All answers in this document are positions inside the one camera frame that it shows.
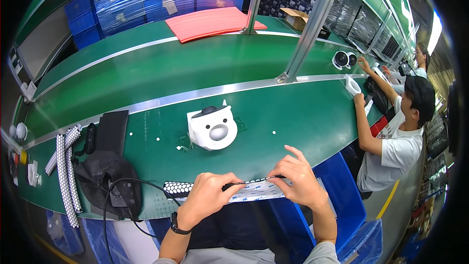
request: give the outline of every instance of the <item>red foam sheet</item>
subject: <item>red foam sheet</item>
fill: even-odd
[[[238,32],[246,26],[248,16],[236,7],[223,7],[196,11],[166,20],[167,25],[181,43],[191,40]],[[267,29],[266,25],[254,24],[254,29]]]

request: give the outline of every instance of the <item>wristwatch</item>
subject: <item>wristwatch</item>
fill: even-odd
[[[192,229],[187,231],[177,228],[177,212],[173,212],[173,214],[171,214],[171,229],[173,232],[178,234],[189,234],[192,231]]]

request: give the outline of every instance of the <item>white bear-shaped speaker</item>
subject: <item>white bear-shaped speaker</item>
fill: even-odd
[[[220,150],[229,146],[238,134],[231,106],[208,106],[188,112],[187,123],[192,143],[207,150]]]

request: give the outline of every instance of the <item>hand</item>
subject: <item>hand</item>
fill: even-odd
[[[365,107],[365,95],[363,95],[363,93],[358,93],[353,97],[353,102],[355,103],[355,106]]]
[[[365,73],[367,73],[367,74],[372,73],[372,69],[370,68],[370,64],[368,63],[368,61],[366,61],[365,57],[360,56],[358,58],[358,65],[365,71]]]
[[[242,182],[242,180],[234,173],[197,175],[189,196],[177,211],[178,228],[191,230],[202,219],[219,211],[237,191],[246,186],[234,185],[223,192],[221,187],[230,182]]]
[[[290,179],[293,184],[289,186],[281,178],[272,178],[269,181],[277,185],[287,199],[306,205],[313,212],[321,210],[326,205],[328,206],[328,194],[319,185],[303,153],[288,145],[285,145],[285,149],[295,154],[298,158],[286,155],[282,160],[277,162],[275,168],[267,176],[281,174]]]
[[[387,74],[388,76],[391,75],[391,72],[389,71],[389,68],[388,68],[387,66],[382,66],[381,68],[383,69],[383,72],[384,72],[385,74]]]

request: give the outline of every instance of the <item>yellow floor line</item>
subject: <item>yellow floor line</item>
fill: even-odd
[[[54,249],[54,247],[52,247],[46,241],[44,241],[38,234],[36,234],[35,232],[33,234],[34,234],[34,237],[36,239],[38,239],[38,241],[40,241],[46,248],[48,248],[50,251],[52,251],[54,254],[56,254],[59,258],[61,258],[65,262],[67,262],[69,264],[78,264],[77,262],[75,262],[72,259],[68,258],[67,256],[63,255],[58,250]]]
[[[386,211],[388,205],[389,205],[389,202],[391,201],[391,199],[393,198],[394,196],[394,193],[396,192],[396,189],[397,189],[397,185],[399,185],[399,181],[396,181],[396,183],[394,184],[394,187],[393,187],[393,190],[391,191],[391,193],[389,194],[389,197],[387,198],[386,202],[384,203],[383,205],[383,208],[381,208],[381,211],[378,213],[378,216],[376,216],[376,219],[379,219],[381,218],[381,216],[383,216],[384,214],[384,211]]]

